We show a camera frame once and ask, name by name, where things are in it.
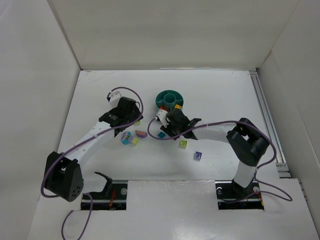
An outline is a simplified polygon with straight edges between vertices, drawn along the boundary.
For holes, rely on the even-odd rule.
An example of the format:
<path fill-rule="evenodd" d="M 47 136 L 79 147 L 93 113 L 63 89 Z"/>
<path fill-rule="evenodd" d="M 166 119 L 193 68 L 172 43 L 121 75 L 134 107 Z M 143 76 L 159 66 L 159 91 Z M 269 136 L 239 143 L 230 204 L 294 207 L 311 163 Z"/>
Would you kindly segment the teal square lego brick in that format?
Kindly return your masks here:
<path fill-rule="evenodd" d="M 166 137 L 166 134 L 161 131 L 157 136 L 161 139 L 164 139 Z"/>

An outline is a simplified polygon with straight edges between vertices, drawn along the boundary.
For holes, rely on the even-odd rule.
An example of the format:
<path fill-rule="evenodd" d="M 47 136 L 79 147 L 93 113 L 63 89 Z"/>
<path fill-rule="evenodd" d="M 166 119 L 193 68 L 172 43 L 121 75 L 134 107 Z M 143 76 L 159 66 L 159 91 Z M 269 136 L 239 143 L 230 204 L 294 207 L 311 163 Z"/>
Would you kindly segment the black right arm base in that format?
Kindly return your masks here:
<path fill-rule="evenodd" d="M 243 188 L 233 180 L 215 181 L 219 210 L 264 210 L 264 203 L 257 181 Z"/>

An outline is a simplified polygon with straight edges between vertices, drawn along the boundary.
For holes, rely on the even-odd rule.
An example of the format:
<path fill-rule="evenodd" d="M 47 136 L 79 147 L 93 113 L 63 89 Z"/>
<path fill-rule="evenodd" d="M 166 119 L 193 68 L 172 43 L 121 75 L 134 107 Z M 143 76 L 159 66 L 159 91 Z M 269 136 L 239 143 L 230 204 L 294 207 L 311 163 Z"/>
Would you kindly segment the purple butterfly lego piece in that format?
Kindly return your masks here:
<path fill-rule="evenodd" d="M 146 138 L 148 136 L 147 132 L 135 130 L 135 134 L 138 138 Z"/>

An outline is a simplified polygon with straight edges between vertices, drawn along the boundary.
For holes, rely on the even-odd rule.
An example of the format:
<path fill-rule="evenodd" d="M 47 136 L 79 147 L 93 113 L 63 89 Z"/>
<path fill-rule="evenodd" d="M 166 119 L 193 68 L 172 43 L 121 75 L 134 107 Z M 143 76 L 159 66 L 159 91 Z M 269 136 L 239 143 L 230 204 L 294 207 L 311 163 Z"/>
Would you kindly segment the purple lego brick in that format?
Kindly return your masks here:
<path fill-rule="evenodd" d="M 202 159 L 202 153 L 199 152 L 199 151 L 196 151 L 194 153 L 193 159 L 196 160 L 196 161 L 200 161 Z"/>

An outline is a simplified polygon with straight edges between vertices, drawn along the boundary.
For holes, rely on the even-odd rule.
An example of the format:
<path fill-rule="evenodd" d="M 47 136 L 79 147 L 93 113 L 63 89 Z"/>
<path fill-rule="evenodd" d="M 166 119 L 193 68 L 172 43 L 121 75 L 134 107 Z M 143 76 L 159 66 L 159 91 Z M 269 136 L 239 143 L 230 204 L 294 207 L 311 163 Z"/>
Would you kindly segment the aluminium rail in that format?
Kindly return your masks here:
<path fill-rule="evenodd" d="M 259 79 L 258 72 L 256 70 L 250 70 L 249 75 L 251 77 L 252 84 L 256 93 L 256 97 L 262 113 L 262 118 L 265 124 L 267 134 L 276 148 L 275 166 L 278 171 L 279 177 L 281 179 L 290 179 L 292 178 L 292 176 L 291 176 L 289 167 L 287 165 L 287 162 L 282 150 L 282 146 L 279 141 L 279 137 L 277 135 L 277 131 L 272 119 L 271 112 L 269 110 L 269 106 L 261 85 L 261 81 Z"/>

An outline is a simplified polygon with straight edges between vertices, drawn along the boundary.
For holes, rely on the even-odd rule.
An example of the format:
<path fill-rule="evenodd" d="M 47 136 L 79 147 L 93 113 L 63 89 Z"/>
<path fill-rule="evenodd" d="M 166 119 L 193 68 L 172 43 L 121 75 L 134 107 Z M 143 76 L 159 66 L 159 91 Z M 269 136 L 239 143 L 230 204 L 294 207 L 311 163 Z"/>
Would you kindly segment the pale green lego brick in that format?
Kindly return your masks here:
<path fill-rule="evenodd" d="M 138 144 L 139 140 L 137 137 L 132 137 L 130 139 L 130 144 L 133 145 L 133 146 L 136 146 Z"/>

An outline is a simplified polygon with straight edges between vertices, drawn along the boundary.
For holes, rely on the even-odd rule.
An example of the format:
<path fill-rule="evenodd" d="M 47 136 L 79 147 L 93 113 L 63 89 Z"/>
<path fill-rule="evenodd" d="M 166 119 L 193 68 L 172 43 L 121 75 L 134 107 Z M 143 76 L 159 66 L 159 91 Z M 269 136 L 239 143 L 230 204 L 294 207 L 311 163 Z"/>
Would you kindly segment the teal flower lego piece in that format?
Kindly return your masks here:
<path fill-rule="evenodd" d="M 132 134 L 129 131 L 124 132 L 121 137 L 121 142 L 124 145 L 131 144 L 132 143 Z"/>

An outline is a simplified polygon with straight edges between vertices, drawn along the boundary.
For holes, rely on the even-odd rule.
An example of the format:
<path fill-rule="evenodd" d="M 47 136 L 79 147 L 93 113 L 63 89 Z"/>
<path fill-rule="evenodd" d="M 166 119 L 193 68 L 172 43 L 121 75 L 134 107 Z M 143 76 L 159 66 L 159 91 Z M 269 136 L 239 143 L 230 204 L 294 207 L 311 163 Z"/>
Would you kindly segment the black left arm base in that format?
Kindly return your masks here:
<path fill-rule="evenodd" d="M 84 180 L 80 201 L 81 210 L 125 211 L 127 208 L 128 181 L 114 180 L 95 172 Z"/>

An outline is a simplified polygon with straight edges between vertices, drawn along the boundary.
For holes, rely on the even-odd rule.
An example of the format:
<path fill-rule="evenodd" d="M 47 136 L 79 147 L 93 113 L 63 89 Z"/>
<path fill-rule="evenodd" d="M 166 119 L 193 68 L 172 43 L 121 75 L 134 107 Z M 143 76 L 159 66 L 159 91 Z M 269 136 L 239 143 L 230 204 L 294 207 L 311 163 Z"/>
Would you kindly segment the teal round divided container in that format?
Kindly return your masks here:
<path fill-rule="evenodd" d="M 176 105 L 183 107 L 184 99 L 183 96 L 175 90 L 164 90 L 160 92 L 155 98 L 155 105 L 158 109 L 165 107 L 168 109 L 167 112 L 174 109 Z"/>

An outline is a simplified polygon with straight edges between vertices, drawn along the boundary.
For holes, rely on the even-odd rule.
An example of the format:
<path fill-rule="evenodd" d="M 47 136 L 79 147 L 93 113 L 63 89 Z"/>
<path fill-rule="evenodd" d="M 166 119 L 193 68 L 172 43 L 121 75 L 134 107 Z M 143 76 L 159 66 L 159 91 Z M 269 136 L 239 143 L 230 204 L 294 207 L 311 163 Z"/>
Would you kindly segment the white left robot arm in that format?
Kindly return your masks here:
<path fill-rule="evenodd" d="M 53 151 L 48 155 L 41 183 L 43 197 L 74 201 L 83 191 L 82 168 L 88 160 L 104 144 L 143 118 L 142 107 L 134 99 L 121 96 L 115 103 L 78 143 L 65 152 Z"/>

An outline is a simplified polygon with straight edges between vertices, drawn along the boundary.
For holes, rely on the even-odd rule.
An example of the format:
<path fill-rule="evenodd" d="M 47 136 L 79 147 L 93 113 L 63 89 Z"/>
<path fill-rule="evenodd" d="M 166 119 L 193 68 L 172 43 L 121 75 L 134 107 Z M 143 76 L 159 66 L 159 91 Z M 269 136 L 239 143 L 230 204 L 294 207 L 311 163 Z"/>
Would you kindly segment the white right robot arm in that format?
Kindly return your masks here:
<path fill-rule="evenodd" d="M 243 189 L 251 184 L 257 165 L 270 145 L 263 133 L 247 118 L 215 124 L 205 123 L 200 118 L 189 119 L 178 108 L 170 111 L 160 109 L 156 117 L 162 124 L 160 129 L 174 140 L 183 136 L 186 139 L 213 140 L 229 144 L 239 159 L 233 182 Z"/>

